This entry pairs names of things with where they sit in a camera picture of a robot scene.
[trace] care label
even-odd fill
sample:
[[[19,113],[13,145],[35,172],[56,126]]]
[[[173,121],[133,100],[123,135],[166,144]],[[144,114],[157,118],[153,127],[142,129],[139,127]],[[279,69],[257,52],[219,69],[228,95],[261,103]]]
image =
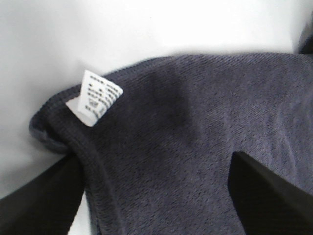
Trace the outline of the care label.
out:
[[[85,125],[92,127],[122,94],[118,85],[85,70],[80,96],[66,105]]]

